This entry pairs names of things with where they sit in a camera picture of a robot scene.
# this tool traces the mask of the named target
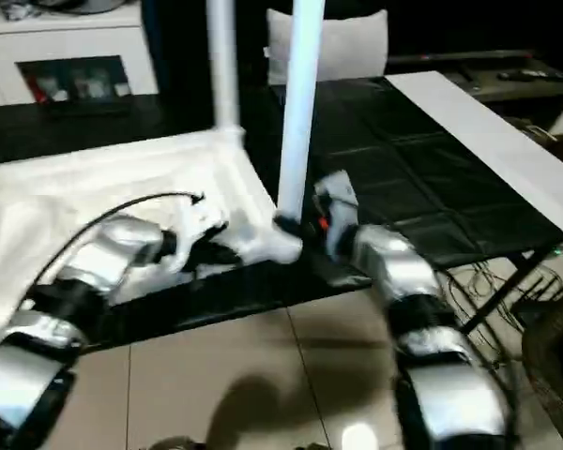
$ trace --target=black table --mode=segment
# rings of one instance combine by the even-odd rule
[[[245,147],[275,198],[283,91],[252,89],[240,98]],[[59,118],[35,105],[0,108],[0,162],[157,138],[212,123],[208,108],[196,105],[188,113],[156,96],[131,97],[123,112],[70,113]],[[339,169],[351,175],[361,221],[391,224],[436,269],[497,257],[517,266],[465,332],[563,242],[562,231],[385,80],[318,85],[307,195],[312,181]],[[522,256],[530,250],[531,257]],[[344,291],[328,287],[308,258],[290,266],[264,262],[114,307],[104,327],[108,332],[93,349]]]

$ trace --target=black mat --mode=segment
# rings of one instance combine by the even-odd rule
[[[283,103],[283,89],[276,93]],[[391,223],[437,267],[563,242],[557,226],[383,79],[317,86],[310,164],[311,180],[347,170],[361,221]]]

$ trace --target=red component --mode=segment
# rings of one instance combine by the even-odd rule
[[[35,77],[26,77],[27,85],[29,86],[29,90],[31,94],[34,96],[36,103],[46,103],[48,101],[48,96],[44,94],[44,91],[38,85],[38,81]]]
[[[327,230],[329,230],[329,223],[327,223],[327,219],[325,217],[320,217],[319,218],[319,226],[321,227],[321,229],[326,232]]]

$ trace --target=white strip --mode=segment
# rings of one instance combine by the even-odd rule
[[[561,161],[438,72],[388,80],[563,231]]]
[[[326,0],[295,0],[283,114],[278,208],[300,221],[307,178],[312,106]]]

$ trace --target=white cabinet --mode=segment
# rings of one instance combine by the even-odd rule
[[[155,94],[138,4],[87,17],[0,18],[0,104],[35,102],[17,63],[118,56],[133,95]]]

